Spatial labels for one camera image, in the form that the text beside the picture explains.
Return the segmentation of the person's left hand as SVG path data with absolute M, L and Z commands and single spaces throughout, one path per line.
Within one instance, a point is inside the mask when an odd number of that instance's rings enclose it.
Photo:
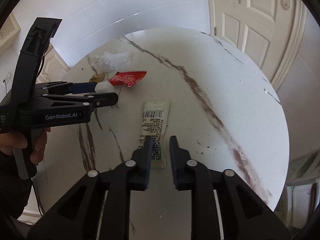
M 41 135 L 34 141 L 33 152 L 30 160 L 33 164 L 38 165 L 44 159 L 44 151 L 47 144 L 47 133 L 51 128 L 47 127 L 42 130 Z M 6 155 L 12 155 L 14 148 L 24 149 L 28 143 L 26 138 L 20 133 L 3 133 L 0 136 L 1 152 Z

